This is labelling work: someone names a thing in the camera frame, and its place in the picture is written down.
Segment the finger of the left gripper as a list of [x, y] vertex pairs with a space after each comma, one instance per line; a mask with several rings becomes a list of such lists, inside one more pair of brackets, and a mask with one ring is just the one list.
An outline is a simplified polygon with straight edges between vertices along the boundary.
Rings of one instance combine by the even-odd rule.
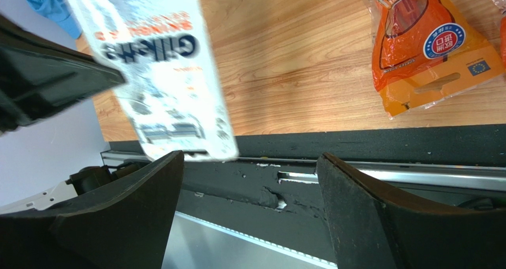
[[58, 45], [1, 17], [1, 133], [53, 117], [126, 82], [90, 55]]

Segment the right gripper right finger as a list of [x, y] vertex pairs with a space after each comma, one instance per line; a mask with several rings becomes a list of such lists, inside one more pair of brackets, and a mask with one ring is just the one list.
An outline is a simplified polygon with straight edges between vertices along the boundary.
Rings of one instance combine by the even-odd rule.
[[505, 210], [422, 198], [324, 153], [316, 174], [338, 268], [504, 268]]

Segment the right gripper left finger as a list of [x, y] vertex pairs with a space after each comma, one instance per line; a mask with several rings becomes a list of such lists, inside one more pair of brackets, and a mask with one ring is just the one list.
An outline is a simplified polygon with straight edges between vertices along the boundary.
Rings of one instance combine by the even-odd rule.
[[184, 154], [45, 210], [1, 216], [2, 268], [161, 268]]

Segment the white Gillette razor pack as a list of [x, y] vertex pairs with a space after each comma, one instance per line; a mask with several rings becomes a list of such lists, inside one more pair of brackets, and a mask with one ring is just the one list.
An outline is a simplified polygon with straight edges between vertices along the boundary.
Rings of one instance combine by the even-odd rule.
[[125, 77], [114, 94], [150, 160], [238, 157], [200, 0], [66, 1], [93, 58]]

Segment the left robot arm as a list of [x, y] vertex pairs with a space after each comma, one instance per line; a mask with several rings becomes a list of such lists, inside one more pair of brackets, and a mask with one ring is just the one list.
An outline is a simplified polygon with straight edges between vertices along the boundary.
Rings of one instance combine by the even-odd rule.
[[[49, 119], [126, 82], [121, 73], [85, 55], [32, 34], [1, 17], [1, 134]], [[148, 165], [126, 159], [90, 166], [57, 185], [1, 207], [1, 214], [45, 210], [100, 188]]]

